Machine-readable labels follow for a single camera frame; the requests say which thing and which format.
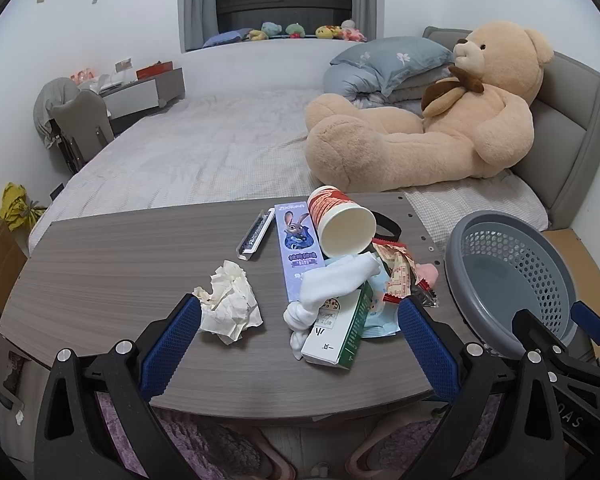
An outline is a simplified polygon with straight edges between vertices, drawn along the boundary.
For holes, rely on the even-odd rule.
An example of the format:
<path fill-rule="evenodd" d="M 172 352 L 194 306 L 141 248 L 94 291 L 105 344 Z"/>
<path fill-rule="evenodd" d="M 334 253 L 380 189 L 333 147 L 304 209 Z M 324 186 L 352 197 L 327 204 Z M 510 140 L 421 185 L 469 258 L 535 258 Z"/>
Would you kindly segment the grey chair with clothes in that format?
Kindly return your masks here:
<path fill-rule="evenodd" d="M 72 174 L 114 141 L 106 103 L 70 78 L 56 78 L 39 91 L 33 122 L 47 150 L 57 148 Z"/>

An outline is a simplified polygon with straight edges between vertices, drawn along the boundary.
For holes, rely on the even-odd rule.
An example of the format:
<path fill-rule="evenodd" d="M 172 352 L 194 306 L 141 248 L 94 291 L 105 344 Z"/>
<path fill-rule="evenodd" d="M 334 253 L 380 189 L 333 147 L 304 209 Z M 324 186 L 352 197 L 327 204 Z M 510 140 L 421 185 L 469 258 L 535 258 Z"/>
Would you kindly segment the green white carton box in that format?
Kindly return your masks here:
<path fill-rule="evenodd" d="M 304 341 L 307 362 L 349 370 L 357 356 L 373 289 L 365 282 L 345 296 L 327 300 Z"/>

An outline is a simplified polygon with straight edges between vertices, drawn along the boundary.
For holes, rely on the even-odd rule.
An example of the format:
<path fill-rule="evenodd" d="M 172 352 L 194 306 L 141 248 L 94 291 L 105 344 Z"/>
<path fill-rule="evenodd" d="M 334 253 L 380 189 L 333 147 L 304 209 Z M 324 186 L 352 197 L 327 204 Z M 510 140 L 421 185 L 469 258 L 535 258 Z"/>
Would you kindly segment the red beige snack wrapper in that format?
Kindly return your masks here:
<path fill-rule="evenodd" d="M 373 249 L 388 269 L 389 281 L 385 285 L 387 301 L 396 304 L 411 295 L 415 261 L 408 248 L 400 242 L 374 238 Z"/>

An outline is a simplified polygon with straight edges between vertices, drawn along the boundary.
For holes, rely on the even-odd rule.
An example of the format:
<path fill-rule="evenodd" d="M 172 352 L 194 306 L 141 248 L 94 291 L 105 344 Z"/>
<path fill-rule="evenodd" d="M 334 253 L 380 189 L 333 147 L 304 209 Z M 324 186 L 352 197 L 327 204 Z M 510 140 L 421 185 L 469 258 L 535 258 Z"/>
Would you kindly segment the white tissue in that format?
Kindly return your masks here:
<path fill-rule="evenodd" d="M 257 298 L 245 270 L 225 260 L 210 276 L 212 291 L 198 286 L 193 296 L 201 304 L 200 330 L 219 337 L 223 344 L 234 344 L 245 330 L 263 324 Z"/>

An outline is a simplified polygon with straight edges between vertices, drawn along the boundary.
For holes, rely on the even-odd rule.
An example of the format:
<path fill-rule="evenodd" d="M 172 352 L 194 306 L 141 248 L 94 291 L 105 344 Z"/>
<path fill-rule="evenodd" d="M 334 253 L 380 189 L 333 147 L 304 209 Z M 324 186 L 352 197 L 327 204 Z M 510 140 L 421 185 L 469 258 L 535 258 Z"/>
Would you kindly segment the red box on desk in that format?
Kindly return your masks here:
<path fill-rule="evenodd" d="M 170 70 L 173 70 L 173 62 L 172 61 L 164 62 L 164 63 L 156 62 L 153 65 L 143 67 L 143 68 L 140 68 L 140 70 L 137 70 L 136 78 L 138 80 L 148 79 L 148 78 L 155 77 L 155 76 L 161 75 L 163 73 L 169 72 Z"/>

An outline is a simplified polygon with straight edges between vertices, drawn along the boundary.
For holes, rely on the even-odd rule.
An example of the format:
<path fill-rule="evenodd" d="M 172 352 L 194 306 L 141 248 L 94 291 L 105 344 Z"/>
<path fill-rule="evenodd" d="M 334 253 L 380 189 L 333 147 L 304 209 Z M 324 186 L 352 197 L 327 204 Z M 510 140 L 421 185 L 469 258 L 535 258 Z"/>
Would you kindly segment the white sock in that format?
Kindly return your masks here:
<path fill-rule="evenodd" d="M 283 312 L 283 320 L 291 330 L 290 347 L 297 360 L 318 310 L 330 299 L 353 292 L 380 272 L 380 261 L 371 252 L 347 255 L 333 260 L 329 266 L 302 274 L 299 299 L 291 301 Z"/>

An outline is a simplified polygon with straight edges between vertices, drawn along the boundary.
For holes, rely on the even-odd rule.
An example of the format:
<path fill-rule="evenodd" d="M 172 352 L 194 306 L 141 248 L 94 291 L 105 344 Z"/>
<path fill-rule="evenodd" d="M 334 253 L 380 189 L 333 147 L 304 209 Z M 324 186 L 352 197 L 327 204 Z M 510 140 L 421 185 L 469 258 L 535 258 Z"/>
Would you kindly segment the yellow plush toy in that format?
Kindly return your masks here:
<path fill-rule="evenodd" d="M 318 39 L 341 39 L 342 29 L 335 25 L 323 25 L 315 29 L 315 36 Z"/>

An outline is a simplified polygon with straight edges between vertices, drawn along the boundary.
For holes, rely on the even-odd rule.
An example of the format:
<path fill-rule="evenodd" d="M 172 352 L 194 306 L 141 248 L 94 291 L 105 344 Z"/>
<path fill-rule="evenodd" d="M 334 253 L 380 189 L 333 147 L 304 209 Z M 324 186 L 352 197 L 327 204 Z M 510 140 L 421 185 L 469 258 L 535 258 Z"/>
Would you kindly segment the brown bedside cabinet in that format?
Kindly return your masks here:
<path fill-rule="evenodd" d="M 600 269 L 572 229 L 544 231 L 571 273 L 577 297 L 600 316 Z"/>

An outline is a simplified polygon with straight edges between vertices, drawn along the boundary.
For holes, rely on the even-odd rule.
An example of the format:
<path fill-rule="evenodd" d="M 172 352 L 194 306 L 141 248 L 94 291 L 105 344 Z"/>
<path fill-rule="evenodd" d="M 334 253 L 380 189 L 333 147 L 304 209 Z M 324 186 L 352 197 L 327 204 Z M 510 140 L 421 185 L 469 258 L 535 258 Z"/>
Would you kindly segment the black hair band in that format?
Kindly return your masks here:
<path fill-rule="evenodd" d="M 395 221 L 378 211 L 373 211 L 373 218 L 376 221 L 376 240 L 384 240 L 385 242 L 398 242 L 400 240 L 402 229 Z"/>

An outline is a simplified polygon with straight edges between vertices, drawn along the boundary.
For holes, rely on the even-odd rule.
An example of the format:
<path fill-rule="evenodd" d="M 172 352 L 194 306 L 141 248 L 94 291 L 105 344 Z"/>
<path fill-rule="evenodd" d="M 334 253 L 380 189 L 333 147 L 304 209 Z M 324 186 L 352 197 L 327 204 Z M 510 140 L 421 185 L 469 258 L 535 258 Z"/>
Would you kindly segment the light blue snack wrapper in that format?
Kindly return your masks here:
<path fill-rule="evenodd" d="M 365 284 L 370 288 L 370 305 L 367 308 L 366 320 L 362 328 L 363 339 L 373 339 L 394 336 L 399 331 L 396 321 L 396 308 L 391 307 L 385 296 L 385 285 L 389 281 L 389 275 L 385 270 L 380 258 L 370 255 L 378 263 L 379 272 L 368 278 Z M 362 292 L 363 286 L 352 289 L 347 295 L 329 298 L 319 309 L 319 315 L 315 322 L 314 333 L 316 336 L 341 337 L 347 333 L 350 325 L 356 321 L 356 297 Z"/>

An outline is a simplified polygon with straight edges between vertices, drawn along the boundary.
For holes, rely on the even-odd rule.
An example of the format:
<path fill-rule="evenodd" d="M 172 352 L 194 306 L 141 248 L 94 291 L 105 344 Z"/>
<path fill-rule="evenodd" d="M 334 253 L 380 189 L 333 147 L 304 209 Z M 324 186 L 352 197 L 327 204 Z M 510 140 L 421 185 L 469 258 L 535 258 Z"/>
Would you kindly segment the grey upholstered headboard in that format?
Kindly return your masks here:
<path fill-rule="evenodd" d="M 574 218 L 600 163 L 600 74 L 592 104 L 568 114 L 536 103 L 553 48 L 534 30 L 492 22 L 457 42 L 454 65 L 478 78 L 441 115 L 427 118 L 429 151 L 408 193 L 428 228 L 451 232 L 460 217 L 492 205 L 535 229 L 564 228 Z"/>

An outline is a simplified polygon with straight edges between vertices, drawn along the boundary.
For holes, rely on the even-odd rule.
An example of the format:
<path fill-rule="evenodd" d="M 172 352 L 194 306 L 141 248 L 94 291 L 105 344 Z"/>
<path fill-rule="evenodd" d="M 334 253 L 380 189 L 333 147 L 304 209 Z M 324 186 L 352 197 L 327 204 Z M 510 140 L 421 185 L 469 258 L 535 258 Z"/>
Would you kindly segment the green plush toy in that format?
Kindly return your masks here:
<path fill-rule="evenodd" d="M 305 37 L 305 29 L 299 23 L 292 23 L 286 27 L 286 34 L 292 39 L 304 38 Z"/>

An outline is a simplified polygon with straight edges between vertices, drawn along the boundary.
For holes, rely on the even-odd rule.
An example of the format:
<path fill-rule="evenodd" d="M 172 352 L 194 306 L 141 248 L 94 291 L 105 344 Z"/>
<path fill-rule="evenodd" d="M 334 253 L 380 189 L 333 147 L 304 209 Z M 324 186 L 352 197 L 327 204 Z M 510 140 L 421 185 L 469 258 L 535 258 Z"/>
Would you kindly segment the pink plush toy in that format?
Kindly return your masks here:
<path fill-rule="evenodd" d="M 341 38 L 345 41 L 366 42 L 366 36 L 357 28 L 355 21 L 345 20 L 340 25 Z"/>

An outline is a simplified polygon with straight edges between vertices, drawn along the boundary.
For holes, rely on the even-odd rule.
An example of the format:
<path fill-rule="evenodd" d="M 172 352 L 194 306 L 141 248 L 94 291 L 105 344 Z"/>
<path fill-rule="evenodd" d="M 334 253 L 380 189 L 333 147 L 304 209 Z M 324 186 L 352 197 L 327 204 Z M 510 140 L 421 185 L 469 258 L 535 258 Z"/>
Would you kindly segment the pink slipper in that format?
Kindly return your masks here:
<path fill-rule="evenodd" d="M 370 455 L 385 438 L 394 431 L 411 424 L 423 422 L 427 418 L 421 411 L 414 408 L 404 408 L 383 416 L 377 422 L 369 436 L 352 452 L 345 463 L 345 470 L 353 479 L 371 479 L 381 473 L 378 466 L 370 466 Z"/>

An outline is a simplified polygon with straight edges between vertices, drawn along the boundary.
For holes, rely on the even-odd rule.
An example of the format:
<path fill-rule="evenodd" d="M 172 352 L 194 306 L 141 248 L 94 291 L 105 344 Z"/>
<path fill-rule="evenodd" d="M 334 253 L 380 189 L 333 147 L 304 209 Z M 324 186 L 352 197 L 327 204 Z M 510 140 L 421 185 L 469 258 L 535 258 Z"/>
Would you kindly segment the left grey curtain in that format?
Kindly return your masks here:
<path fill-rule="evenodd" d="M 201 49 L 219 32 L 216 0 L 177 0 L 177 9 L 181 51 Z"/>

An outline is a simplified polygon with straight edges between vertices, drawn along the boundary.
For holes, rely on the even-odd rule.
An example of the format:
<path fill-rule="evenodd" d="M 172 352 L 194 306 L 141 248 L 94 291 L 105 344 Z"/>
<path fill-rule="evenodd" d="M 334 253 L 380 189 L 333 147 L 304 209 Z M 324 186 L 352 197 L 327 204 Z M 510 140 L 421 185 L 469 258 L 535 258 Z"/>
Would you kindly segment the grey plastic trash basket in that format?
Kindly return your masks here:
<path fill-rule="evenodd" d="M 578 293 L 568 266 L 527 222 L 490 210 L 468 214 L 452 229 L 444 269 L 458 310 L 490 350 L 521 356 L 512 322 L 517 311 L 528 309 L 572 356 L 594 360 L 592 344 L 570 318 Z"/>

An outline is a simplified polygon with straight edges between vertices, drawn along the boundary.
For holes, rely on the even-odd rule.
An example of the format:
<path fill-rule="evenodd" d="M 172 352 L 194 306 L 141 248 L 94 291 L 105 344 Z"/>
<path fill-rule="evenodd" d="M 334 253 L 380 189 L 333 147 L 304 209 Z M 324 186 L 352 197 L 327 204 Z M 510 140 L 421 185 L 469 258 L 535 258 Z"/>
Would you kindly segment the grey blue pillow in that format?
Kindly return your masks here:
<path fill-rule="evenodd" d="M 425 37 L 380 38 L 344 50 L 331 66 L 349 65 L 377 77 L 376 87 L 388 96 L 411 77 L 453 63 L 448 48 Z"/>

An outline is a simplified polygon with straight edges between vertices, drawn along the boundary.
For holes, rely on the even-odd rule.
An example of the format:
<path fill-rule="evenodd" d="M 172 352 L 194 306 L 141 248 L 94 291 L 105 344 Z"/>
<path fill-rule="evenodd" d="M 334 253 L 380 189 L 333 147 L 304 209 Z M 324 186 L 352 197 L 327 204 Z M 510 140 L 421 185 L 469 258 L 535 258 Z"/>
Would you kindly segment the grey white desk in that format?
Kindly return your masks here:
<path fill-rule="evenodd" d="M 184 74 L 181 68 L 157 76 L 122 84 L 100 93 L 111 119 L 163 108 L 185 96 Z"/>

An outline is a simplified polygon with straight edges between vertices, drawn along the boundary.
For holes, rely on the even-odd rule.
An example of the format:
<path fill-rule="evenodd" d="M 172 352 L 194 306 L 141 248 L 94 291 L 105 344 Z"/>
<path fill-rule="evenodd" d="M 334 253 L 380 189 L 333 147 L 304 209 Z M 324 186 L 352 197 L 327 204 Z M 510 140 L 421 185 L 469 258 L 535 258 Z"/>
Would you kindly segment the yellow bag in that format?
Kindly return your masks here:
<path fill-rule="evenodd" d="M 45 211 L 45 206 L 28 198 L 23 185 L 9 182 L 4 187 L 0 204 L 0 220 L 11 232 L 23 229 L 29 233 Z"/>

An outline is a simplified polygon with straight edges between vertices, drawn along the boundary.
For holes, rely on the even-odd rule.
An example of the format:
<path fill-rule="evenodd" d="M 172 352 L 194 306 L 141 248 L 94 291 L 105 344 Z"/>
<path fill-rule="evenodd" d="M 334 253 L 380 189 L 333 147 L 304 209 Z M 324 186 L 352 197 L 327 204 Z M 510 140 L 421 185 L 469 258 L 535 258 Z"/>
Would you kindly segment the blue cushion on sill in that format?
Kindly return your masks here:
<path fill-rule="evenodd" d="M 204 42 L 202 48 L 211 48 L 217 46 L 223 46 L 224 44 L 235 44 L 236 42 L 245 41 L 249 37 L 249 33 L 252 32 L 252 27 L 239 28 L 235 30 L 228 30 L 228 32 L 220 32 L 217 35 L 212 36 Z"/>

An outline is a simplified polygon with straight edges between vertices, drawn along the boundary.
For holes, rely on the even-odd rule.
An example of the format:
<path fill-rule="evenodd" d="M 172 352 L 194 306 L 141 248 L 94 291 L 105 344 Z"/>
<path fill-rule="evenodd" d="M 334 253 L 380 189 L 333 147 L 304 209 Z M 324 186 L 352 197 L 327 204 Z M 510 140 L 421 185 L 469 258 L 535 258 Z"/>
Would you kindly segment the bed with white sheet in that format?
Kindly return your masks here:
<path fill-rule="evenodd" d="M 35 224 L 202 203 L 308 196 L 304 155 L 316 89 L 199 96 L 140 119 L 68 181 Z"/>

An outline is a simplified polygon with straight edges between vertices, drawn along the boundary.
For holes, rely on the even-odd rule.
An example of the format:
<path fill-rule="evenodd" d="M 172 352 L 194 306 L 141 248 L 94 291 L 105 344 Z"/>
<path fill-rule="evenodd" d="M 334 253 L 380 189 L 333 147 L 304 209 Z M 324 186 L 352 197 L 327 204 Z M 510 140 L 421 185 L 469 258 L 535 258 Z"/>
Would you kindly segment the large beige teddy bear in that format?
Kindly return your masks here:
<path fill-rule="evenodd" d="M 381 192 L 490 178 L 532 148 L 530 106 L 554 49 L 536 30 L 491 22 L 460 39 L 449 77 L 425 91 L 421 113 L 359 110 L 325 93 L 306 110 L 305 159 L 321 183 Z"/>

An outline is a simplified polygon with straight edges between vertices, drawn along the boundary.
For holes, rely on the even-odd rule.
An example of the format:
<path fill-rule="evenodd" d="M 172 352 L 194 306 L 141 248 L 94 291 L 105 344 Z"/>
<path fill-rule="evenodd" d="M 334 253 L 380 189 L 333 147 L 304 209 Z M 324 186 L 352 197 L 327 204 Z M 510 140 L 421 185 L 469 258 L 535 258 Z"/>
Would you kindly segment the red white paper cup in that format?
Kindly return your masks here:
<path fill-rule="evenodd" d="M 339 188 L 320 186 L 309 194 L 307 206 L 321 250 L 329 258 L 364 252 L 375 236 L 373 213 Z"/>

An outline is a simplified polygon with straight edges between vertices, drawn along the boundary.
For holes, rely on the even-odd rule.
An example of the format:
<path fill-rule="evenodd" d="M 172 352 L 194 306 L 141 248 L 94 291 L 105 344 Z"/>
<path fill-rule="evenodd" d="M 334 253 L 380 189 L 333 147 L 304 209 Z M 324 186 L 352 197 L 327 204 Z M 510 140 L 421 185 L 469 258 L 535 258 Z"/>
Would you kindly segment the grey folded duvet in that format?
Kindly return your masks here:
<path fill-rule="evenodd" d="M 344 96 L 361 110 L 381 106 L 397 106 L 406 107 L 409 110 L 419 110 L 419 101 L 428 84 L 419 84 L 419 86 L 401 84 L 388 96 L 385 96 L 381 92 L 380 81 L 376 74 L 352 65 L 340 64 L 330 66 L 326 70 L 323 87 L 325 93 Z"/>

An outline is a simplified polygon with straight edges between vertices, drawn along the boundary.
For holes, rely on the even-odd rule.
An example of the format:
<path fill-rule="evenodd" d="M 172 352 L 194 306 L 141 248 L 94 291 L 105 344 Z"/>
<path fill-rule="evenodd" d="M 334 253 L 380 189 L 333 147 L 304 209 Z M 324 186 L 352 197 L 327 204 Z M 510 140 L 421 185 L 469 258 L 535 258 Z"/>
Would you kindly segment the purple Zootopia toothpaste box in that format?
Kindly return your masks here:
<path fill-rule="evenodd" d="M 306 202 L 277 204 L 275 219 L 287 298 L 297 301 L 303 274 L 325 266 L 323 253 Z"/>

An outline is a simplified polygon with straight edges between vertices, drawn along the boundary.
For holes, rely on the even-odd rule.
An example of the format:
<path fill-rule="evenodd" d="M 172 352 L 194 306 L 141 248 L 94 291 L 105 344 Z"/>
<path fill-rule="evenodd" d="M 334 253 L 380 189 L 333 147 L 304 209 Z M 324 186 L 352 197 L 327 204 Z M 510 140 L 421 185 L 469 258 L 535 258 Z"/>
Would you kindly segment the teal plush toy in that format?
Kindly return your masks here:
<path fill-rule="evenodd" d="M 269 38 L 273 38 L 283 34 L 283 26 L 274 22 L 263 22 L 261 31 Z"/>

